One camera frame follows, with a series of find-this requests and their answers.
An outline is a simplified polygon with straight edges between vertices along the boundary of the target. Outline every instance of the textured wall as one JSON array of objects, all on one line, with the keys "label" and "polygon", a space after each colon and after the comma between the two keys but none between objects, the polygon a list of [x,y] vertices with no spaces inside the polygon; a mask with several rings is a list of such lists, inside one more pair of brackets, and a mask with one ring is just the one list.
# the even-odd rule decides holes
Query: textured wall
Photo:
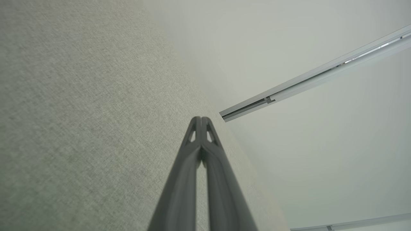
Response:
[{"label": "textured wall", "polygon": [[287,230],[139,1],[3,0],[0,30],[1,230],[145,230],[193,116],[213,120],[258,227]]}]

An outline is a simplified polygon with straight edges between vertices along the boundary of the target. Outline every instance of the beige textured surface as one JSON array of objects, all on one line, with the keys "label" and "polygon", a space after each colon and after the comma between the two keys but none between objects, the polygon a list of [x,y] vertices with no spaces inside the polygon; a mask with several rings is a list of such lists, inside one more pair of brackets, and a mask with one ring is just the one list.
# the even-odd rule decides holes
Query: beige textured surface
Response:
[{"label": "beige textured surface", "polygon": [[0,230],[145,230],[198,115],[213,120],[260,230],[288,229],[139,1],[4,0],[0,30]]}]

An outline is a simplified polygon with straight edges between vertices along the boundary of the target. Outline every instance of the gray plastic tool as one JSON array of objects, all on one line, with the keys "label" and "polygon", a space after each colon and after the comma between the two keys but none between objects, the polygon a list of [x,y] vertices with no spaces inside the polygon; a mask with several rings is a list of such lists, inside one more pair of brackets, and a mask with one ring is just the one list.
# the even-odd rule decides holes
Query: gray plastic tool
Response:
[{"label": "gray plastic tool", "polygon": [[[194,131],[195,140],[191,142]],[[207,168],[210,230],[257,231],[220,139],[207,117],[191,119],[148,231],[196,229],[196,169],[201,161]]]}]

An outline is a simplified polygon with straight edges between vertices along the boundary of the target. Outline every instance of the smooth white surface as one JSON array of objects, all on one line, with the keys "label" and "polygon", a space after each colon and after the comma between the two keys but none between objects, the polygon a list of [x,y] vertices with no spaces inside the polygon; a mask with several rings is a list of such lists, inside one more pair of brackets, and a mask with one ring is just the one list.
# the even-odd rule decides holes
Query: smooth white surface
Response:
[{"label": "smooth white surface", "polygon": [[373,225],[356,229],[346,229],[346,231],[410,231],[411,221],[393,222],[387,224]]},{"label": "smooth white surface", "polygon": [[153,0],[218,111],[411,24],[409,0]]},{"label": "smooth white surface", "polygon": [[290,228],[411,212],[411,49],[228,122]]}]

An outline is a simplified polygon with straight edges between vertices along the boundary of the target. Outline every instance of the fabric surface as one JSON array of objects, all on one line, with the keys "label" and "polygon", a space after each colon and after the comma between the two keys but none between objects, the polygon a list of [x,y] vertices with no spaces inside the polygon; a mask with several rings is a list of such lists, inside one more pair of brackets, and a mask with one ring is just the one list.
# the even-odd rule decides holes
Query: fabric surface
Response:
[{"label": "fabric surface", "polygon": [[193,116],[212,119],[259,229],[288,229],[140,1],[3,0],[0,30],[0,230],[147,229]]}]

